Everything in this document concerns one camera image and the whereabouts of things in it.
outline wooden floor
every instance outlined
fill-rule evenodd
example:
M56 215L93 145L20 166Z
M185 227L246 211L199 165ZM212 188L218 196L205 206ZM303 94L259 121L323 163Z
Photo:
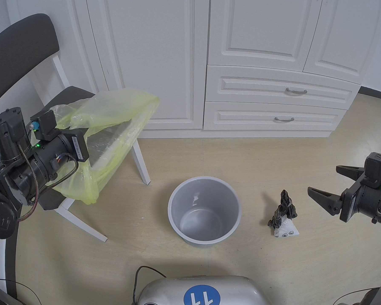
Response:
M17 280L47 305L131 304L141 265L168 277L241 275L273 304L332 305L345 293L381 285L381 225L356 214L348 223L307 196L307 187L340 194L352 181L336 165L363 166L381 153L381 100L358 95L329 138L139 140L151 184L142 183L129 155L96 204L71 211L109 237L106 243L54 211L37 209L20 224ZM238 229L208 249L186 244L170 227L169 196L182 181L215 176L237 192ZM285 189L299 236L277 239L267 227ZM158 275L143 269L138 290ZM19 297L37 304L17 287ZM364 292L341 301L360 301Z

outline metal handle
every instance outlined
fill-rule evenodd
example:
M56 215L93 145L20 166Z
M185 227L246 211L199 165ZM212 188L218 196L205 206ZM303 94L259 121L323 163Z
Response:
M299 90L292 90L289 88L285 89L285 91L288 93L301 94L301 95L306 94L308 92L306 89L304 91L299 91Z
M279 119L275 116L274 120L279 121L279 122L292 122L295 118L290 118L290 119Z

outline white drawer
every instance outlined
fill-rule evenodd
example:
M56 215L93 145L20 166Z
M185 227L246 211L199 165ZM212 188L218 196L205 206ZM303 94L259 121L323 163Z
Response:
M209 65L206 101L349 109L359 89L359 84L304 72Z
M203 129L333 131L345 113L315 106L206 102Z

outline chair backrest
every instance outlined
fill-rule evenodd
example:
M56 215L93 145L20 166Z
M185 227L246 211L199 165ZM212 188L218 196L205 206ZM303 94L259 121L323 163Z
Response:
M43 60L59 51L50 17L28 16L0 33L0 97Z

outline white wardrobe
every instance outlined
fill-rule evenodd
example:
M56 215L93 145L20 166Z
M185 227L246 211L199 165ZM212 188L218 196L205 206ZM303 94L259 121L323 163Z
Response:
M71 84L161 99L143 137L327 137L355 98L381 0L7 0L48 14ZM56 77L31 74L45 102Z

